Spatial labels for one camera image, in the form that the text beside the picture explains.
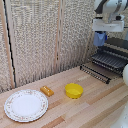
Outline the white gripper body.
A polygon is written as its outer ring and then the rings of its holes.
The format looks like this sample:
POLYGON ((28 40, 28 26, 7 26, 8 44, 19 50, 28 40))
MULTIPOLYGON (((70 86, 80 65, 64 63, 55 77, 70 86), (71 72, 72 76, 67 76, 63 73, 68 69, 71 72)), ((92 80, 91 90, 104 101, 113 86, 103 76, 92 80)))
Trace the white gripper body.
POLYGON ((112 23, 105 23, 102 19, 93 20, 93 31, 122 32, 123 29, 123 21, 113 21, 112 23))

